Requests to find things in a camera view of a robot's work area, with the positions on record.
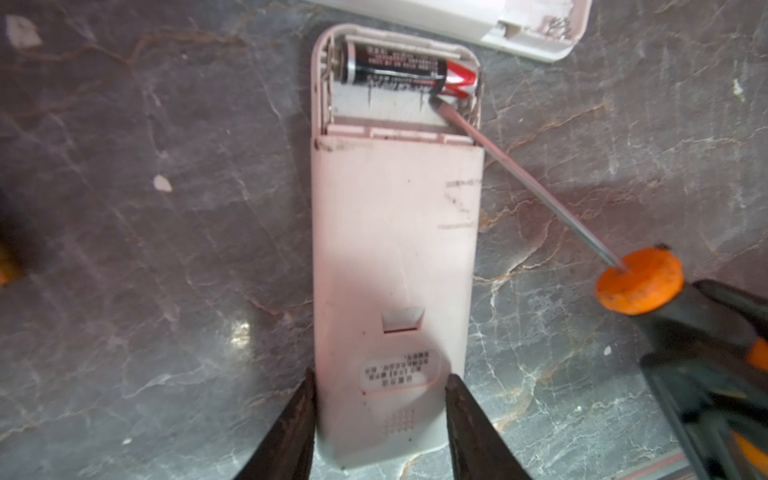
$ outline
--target white plastic casing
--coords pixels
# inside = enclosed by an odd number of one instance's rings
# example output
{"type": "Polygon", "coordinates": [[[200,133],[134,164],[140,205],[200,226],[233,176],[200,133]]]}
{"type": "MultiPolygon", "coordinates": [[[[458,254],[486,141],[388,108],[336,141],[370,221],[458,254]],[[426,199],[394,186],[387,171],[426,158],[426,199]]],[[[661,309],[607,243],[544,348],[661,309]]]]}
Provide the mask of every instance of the white plastic casing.
{"type": "Polygon", "coordinates": [[[539,61],[565,57],[592,0],[310,0],[539,61]]]}
{"type": "MultiPolygon", "coordinates": [[[[354,468],[448,441],[445,382],[464,372],[484,152],[426,94],[335,81],[329,51],[344,38],[478,61],[459,45],[357,25],[315,44],[318,449],[354,468]]],[[[478,105],[458,106],[477,123],[478,105]]]]}

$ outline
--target screwdriver shaft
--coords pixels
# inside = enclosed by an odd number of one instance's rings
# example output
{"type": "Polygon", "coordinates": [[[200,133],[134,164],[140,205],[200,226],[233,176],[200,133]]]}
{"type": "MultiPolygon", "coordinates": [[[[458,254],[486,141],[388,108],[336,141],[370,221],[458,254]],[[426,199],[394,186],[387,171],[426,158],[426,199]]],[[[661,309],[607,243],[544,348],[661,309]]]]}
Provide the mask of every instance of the screwdriver shaft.
{"type": "Polygon", "coordinates": [[[476,142],[482,145],[496,160],[504,165],[509,172],[522,182],[533,194],[541,200],[544,205],[549,207],[555,215],[560,217],[574,232],[587,242],[592,250],[603,259],[608,265],[620,270],[622,272],[628,271],[627,265],[622,259],[606,247],[594,233],[592,233],[574,214],[568,211],[565,205],[550,194],[540,183],[536,181],[523,167],[518,165],[517,162],[512,160],[501,148],[494,144],[488,137],[480,133],[480,131],[473,127],[462,115],[450,104],[445,103],[438,97],[431,97],[429,99],[431,106],[440,114],[444,119],[451,121],[453,124],[461,127],[467,134],[474,138],[476,142]]]}

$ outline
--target aa battery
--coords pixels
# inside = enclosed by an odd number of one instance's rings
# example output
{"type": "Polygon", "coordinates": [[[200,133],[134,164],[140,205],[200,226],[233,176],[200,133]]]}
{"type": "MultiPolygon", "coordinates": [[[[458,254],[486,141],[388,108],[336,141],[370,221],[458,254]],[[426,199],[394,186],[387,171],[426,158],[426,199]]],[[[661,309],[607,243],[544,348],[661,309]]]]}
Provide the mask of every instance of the aa battery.
{"type": "Polygon", "coordinates": [[[478,86],[477,69],[466,63],[355,41],[342,42],[334,63],[343,84],[458,98],[469,97],[478,86]]]}

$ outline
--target marble surface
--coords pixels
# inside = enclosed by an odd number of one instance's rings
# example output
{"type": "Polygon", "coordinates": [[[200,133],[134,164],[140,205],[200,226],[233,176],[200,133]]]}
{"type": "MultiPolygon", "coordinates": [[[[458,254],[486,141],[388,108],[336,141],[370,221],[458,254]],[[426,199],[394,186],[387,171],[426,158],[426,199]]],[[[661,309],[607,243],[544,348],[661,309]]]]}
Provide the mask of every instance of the marble surface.
{"type": "MultiPolygon", "coordinates": [[[[0,47],[0,225],[28,272],[0,291],[0,476],[229,478],[313,364],[311,45],[409,30],[296,0],[0,13],[44,42],[0,47]]],[[[596,0],[554,65],[472,48],[482,130],[607,243],[768,290],[765,2],[596,0]]],[[[676,445],[602,268],[487,166],[465,378],[535,478],[676,445]]],[[[313,478],[451,478],[449,453],[313,478]]]]}

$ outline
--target black battery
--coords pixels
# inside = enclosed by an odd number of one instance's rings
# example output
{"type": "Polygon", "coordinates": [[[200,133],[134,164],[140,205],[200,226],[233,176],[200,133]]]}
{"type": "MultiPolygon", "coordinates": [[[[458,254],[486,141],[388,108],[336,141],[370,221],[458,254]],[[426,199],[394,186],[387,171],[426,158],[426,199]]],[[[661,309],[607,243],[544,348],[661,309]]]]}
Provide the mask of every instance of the black battery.
{"type": "Polygon", "coordinates": [[[467,98],[475,93],[478,72],[471,65],[380,45],[345,41],[336,56],[343,84],[467,98]]]}

